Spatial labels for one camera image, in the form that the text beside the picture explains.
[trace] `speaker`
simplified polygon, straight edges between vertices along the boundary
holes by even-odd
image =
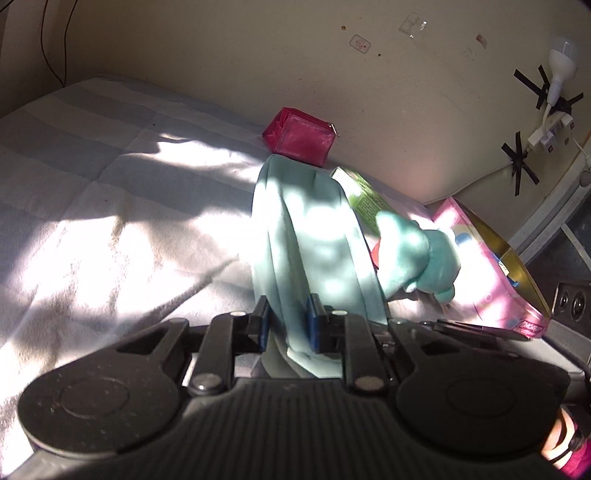
[[[591,283],[560,282],[552,318],[591,339]]]

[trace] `plush toy ear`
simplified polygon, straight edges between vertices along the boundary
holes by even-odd
[[[417,279],[417,288],[436,294],[442,303],[449,303],[455,294],[453,283],[460,272],[459,256],[452,240],[444,232],[425,230],[424,233],[429,241],[430,258],[427,268]]]
[[[417,222],[392,212],[376,215],[381,240],[378,280],[386,299],[417,278],[429,262],[429,240]]]

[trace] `wall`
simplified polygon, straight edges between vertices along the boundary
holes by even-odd
[[[427,21],[416,38],[398,30],[413,11]],[[64,0],[59,22],[68,13]],[[579,43],[579,75],[566,93],[587,87],[589,96],[590,30],[579,0],[85,0],[70,53],[73,79],[142,79],[261,125],[284,105],[330,120],[340,133],[337,161],[428,203],[505,164],[503,142],[537,127],[535,95],[513,71],[539,82],[552,34]],[[349,46],[354,34],[371,42],[366,54]],[[581,138],[591,100],[575,113]],[[524,176],[518,198],[510,168],[459,197],[509,238],[573,157],[571,147],[529,158],[541,183]]]
[[[43,5],[44,0],[15,0],[0,14],[0,117],[59,87],[41,55]],[[59,0],[52,0],[47,8],[46,41],[58,9]]]

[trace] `green package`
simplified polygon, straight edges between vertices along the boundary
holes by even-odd
[[[382,210],[396,213],[394,209],[357,172],[338,167],[331,174],[331,177],[339,182],[357,216],[363,220],[374,235],[379,236],[375,216]]]

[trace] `black cable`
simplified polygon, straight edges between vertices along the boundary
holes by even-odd
[[[64,86],[66,85],[66,80],[68,78],[68,45],[67,45],[67,36],[68,36],[68,28],[70,27],[70,21],[72,20],[72,15],[74,15],[74,10],[76,9],[76,5],[78,5],[78,0],[74,2],[72,6],[72,10],[70,11],[70,16],[68,17],[68,23],[66,24],[66,29],[64,30]]]
[[[2,8],[0,8],[0,14],[2,12],[4,12],[8,7],[10,7],[10,5],[12,4],[12,2],[14,2],[14,0],[10,0],[6,5],[4,5]]]
[[[43,16],[41,17],[41,36],[40,36],[40,43],[41,43],[41,53],[43,54],[43,60],[45,60],[45,65],[49,68],[53,74],[53,76],[60,82],[62,87],[66,86],[66,82],[62,82],[60,76],[56,73],[56,71],[51,67],[49,60],[47,59],[47,55],[45,54],[45,48],[43,47],[43,27],[45,26],[45,15],[47,12],[47,4],[49,0],[45,0],[45,6],[43,7]]]

